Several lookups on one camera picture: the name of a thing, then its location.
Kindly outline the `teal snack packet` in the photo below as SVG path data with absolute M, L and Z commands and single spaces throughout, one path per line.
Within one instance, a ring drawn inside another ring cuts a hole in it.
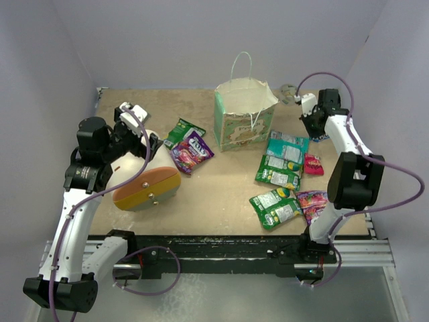
M 304 163 L 304 155 L 308 151 L 310 140 L 304 137 L 271 130 L 265 153 L 299 165 Z

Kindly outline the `red candy packet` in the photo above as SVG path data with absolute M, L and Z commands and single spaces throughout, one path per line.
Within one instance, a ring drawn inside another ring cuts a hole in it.
M 305 153 L 304 173 L 309 175 L 314 175 L 314 176 L 323 176 L 324 168 L 322 167 L 320 158 L 315 155 Z

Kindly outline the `green paper gift bag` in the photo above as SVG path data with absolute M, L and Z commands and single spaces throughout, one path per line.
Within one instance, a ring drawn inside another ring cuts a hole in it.
M 266 81 L 251 76 L 251 55 L 240 52 L 237 57 L 242 55 L 249 59 L 248 75 L 235 78 L 232 67 L 229 80 L 214 90 L 213 130 L 222 152 L 266 140 L 279 103 Z

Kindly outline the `blue M&M's candy packet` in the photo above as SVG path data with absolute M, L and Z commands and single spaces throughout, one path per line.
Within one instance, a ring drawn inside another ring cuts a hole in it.
M 322 141 L 324 141 L 324 140 L 328 140 L 330 137 L 328 136 L 328 135 L 326 135 L 326 134 L 324 134 L 324 135 L 321 135 L 321 136 L 318 136 L 318 137 L 311 137 L 310 139 L 313 141 L 313 142 L 322 142 Z

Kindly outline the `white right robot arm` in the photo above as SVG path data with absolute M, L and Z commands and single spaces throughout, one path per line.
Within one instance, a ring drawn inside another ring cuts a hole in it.
M 373 154 L 361 141 L 350 111 L 341 107 L 338 90 L 320 90 L 318 96 L 310 93 L 296 96 L 295 100 L 302 107 L 300 120 L 308 134 L 326 134 L 338 154 L 327 185 L 328 203 L 300 236 L 299 257 L 314 262 L 334 250 L 334 237 L 349 220 L 349 213 L 376 202 L 384 166 L 366 158 L 384 158 Z

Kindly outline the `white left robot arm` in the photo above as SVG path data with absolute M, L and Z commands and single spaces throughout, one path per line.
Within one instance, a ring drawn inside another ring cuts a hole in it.
M 65 172 L 63 205 L 54 240 L 38 276 L 27 278 L 23 292 L 52 313 L 58 310 L 87 313 L 97 298 L 99 282 L 120 260 L 134 261 L 138 254 L 131 231 L 113 230 L 88 258 L 84 250 L 101 199 L 131 180 L 109 187 L 114 161 L 131 153 L 148 165 L 162 141 L 144 128 L 149 113 L 139 105 L 115 108 L 114 127 L 102 117 L 81 121 L 78 145 Z

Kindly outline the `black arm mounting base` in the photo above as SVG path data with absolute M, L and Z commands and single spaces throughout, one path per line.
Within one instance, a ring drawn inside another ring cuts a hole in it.
M 281 278 L 320 280 L 322 265 L 337 262 L 335 251 L 316 261 L 298 251 L 300 235 L 137 235 L 133 251 L 116 265 L 126 274 L 159 279 L 163 274 L 273 274 Z

